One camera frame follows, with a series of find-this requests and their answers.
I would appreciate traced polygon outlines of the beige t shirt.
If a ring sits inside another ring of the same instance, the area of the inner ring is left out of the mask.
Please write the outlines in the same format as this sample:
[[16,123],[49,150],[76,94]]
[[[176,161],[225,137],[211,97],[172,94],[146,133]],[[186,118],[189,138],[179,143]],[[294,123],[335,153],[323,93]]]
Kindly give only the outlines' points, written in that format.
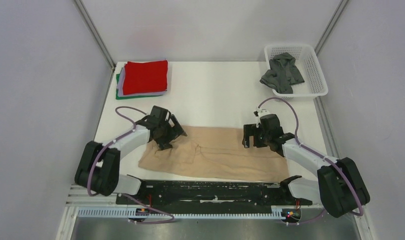
[[186,135],[160,150],[151,141],[138,162],[142,169],[192,178],[281,182],[287,161],[268,147],[244,148],[243,131],[229,127],[184,126]]

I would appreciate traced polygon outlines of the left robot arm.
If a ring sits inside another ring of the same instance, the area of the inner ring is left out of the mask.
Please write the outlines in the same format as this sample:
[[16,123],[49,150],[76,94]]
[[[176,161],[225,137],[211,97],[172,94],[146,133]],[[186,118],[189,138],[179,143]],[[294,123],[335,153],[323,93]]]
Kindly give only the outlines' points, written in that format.
[[85,145],[74,182],[86,188],[91,197],[128,194],[134,203],[143,203],[148,197],[147,189],[141,186],[143,181],[121,174],[121,160],[152,141],[161,151],[171,149],[173,140],[187,134],[169,110],[156,105],[149,114],[131,123],[130,129],[110,141],[92,140]]

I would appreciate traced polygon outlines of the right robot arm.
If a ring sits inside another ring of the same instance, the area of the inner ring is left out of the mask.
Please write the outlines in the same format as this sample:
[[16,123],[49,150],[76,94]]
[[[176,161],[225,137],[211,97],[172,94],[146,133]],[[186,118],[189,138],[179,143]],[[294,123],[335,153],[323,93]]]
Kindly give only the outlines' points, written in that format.
[[338,159],[312,149],[298,139],[297,133],[284,132],[275,114],[256,112],[255,115],[257,123],[243,126],[243,147],[269,148],[316,176],[316,180],[309,180],[294,175],[281,181],[279,198],[283,203],[305,199],[321,204],[335,218],[345,214],[364,215],[363,206],[371,197],[351,158]]

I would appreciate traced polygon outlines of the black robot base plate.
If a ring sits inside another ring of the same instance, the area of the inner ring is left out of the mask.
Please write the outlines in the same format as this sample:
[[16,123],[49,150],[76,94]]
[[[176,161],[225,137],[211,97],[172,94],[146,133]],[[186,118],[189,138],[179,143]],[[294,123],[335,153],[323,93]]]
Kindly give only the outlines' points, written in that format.
[[274,182],[145,180],[138,201],[170,214],[268,214],[272,206],[311,206]]

